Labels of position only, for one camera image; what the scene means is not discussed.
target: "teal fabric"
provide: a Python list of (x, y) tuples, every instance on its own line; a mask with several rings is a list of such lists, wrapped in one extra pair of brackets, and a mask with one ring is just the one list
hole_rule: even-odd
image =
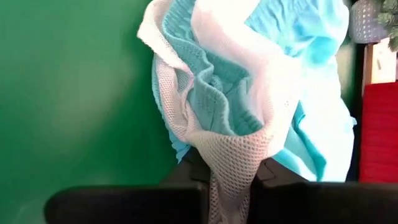
[[(191, 107), (204, 129), (227, 135), (253, 133), (262, 124), (248, 110), (252, 77), (194, 41), (190, 28), (194, 2), (174, 1), (162, 24), (165, 38), (195, 74), (195, 87), (188, 96)], [(342, 1), (262, 0), (246, 24), (305, 65), (305, 72), (297, 74), (305, 80), (303, 97), (284, 148), (274, 159), (308, 180), (344, 181), (354, 122), (340, 98), (334, 55), (346, 34), (348, 9)], [(152, 77), (157, 83), (155, 70)], [(325, 128), (325, 120), (333, 127)], [(172, 133), (170, 138), (180, 159), (189, 146), (176, 141)]]

